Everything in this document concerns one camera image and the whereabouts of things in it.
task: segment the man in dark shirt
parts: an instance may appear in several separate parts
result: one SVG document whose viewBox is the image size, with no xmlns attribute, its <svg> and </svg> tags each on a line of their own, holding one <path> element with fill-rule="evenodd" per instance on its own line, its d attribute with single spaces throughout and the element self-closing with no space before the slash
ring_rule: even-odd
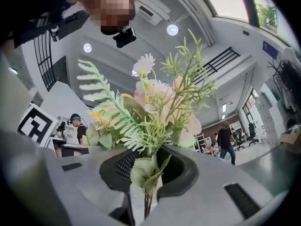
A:
<svg viewBox="0 0 301 226">
<path fill-rule="evenodd" d="M 134 0 L 1 0 L 2 28 L 0 46 L 5 53 L 47 31 L 38 27 L 42 17 L 46 25 L 57 24 L 62 13 L 76 2 L 81 3 L 101 32 L 112 35 L 122 31 L 135 16 Z"/>
<path fill-rule="evenodd" d="M 83 136 L 86 135 L 86 126 L 81 123 L 80 116 L 78 114 L 72 114 L 70 117 L 70 122 L 74 127 L 77 127 L 77 139 L 79 140 L 79 144 L 83 145 Z"/>
<path fill-rule="evenodd" d="M 227 121 L 222 122 L 222 128 L 218 131 L 217 143 L 221 152 L 221 158 L 225 158 L 227 152 L 230 153 L 231 163 L 235 165 L 235 151 L 231 145 L 230 138 L 236 144 L 229 123 Z"/>
</svg>

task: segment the white flower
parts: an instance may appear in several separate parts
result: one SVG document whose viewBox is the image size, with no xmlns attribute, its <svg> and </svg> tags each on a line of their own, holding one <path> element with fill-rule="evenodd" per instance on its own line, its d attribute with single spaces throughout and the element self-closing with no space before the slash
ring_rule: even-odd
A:
<svg viewBox="0 0 301 226">
<path fill-rule="evenodd" d="M 137 74 L 147 75 L 151 72 L 152 67 L 155 65 L 154 59 L 151 54 L 145 54 L 145 57 L 141 56 L 141 59 L 134 64 L 134 71 Z"/>
</svg>

